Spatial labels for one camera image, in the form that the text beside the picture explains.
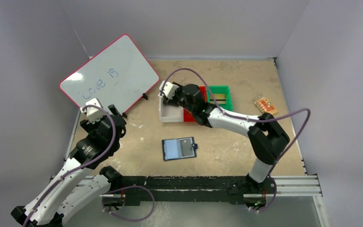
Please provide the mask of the blue leather card holder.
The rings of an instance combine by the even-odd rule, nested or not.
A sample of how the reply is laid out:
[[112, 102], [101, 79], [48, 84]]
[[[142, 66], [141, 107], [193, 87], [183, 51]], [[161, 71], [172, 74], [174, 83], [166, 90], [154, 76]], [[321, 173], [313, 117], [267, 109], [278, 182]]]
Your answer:
[[[196, 157], [198, 144], [195, 142], [194, 137], [189, 137], [189, 138], [192, 138], [192, 142], [193, 142], [192, 145], [193, 145], [194, 153], [195, 153], [195, 155], [193, 157]], [[180, 147], [181, 139], [183, 139], [183, 138], [162, 140], [162, 154], [163, 154], [164, 161], [192, 158], [192, 157], [182, 157], [181, 156], [181, 147]]]

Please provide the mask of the white plastic bin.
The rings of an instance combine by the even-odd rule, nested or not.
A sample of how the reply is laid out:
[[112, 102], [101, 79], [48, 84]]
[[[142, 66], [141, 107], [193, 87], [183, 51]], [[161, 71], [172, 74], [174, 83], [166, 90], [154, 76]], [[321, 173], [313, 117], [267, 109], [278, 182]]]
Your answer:
[[159, 120], [160, 122], [183, 122], [183, 108], [180, 106], [165, 105], [163, 103], [164, 96], [158, 94], [159, 97]]

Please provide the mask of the red plastic bin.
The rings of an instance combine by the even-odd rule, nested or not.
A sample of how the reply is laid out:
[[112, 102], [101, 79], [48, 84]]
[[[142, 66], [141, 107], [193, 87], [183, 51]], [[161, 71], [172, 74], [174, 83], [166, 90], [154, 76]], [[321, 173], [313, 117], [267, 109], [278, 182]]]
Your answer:
[[[207, 101], [207, 89], [205, 86], [200, 86], [199, 87], [203, 97], [204, 97], [204, 100]], [[192, 114], [187, 111], [186, 109], [183, 109], [183, 122], [194, 122], [194, 118], [192, 116]]]

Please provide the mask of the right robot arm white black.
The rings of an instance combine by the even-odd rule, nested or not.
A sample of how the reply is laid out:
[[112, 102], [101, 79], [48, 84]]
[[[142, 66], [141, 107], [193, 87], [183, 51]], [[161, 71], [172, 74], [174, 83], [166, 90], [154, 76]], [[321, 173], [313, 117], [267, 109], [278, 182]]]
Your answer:
[[182, 107], [191, 113], [194, 121], [209, 128], [235, 132], [250, 140], [256, 160], [246, 176], [246, 185], [251, 192], [259, 192], [265, 186], [265, 179], [290, 142], [290, 138], [273, 115], [244, 115], [227, 111], [207, 102], [195, 84], [185, 86], [163, 81], [159, 97], [164, 105]]

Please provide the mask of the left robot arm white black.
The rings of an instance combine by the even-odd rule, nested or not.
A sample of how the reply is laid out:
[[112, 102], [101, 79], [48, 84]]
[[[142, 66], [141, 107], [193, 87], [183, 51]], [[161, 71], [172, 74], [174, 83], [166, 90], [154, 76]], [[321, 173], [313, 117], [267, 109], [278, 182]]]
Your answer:
[[93, 104], [82, 108], [83, 112], [97, 110], [98, 119], [80, 123], [87, 136], [76, 144], [62, 169], [35, 199], [12, 210], [11, 216], [17, 223], [24, 227], [47, 227], [58, 221], [63, 217], [58, 208], [78, 183], [120, 148], [126, 122], [115, 105], [108, 108], [109, 112]]

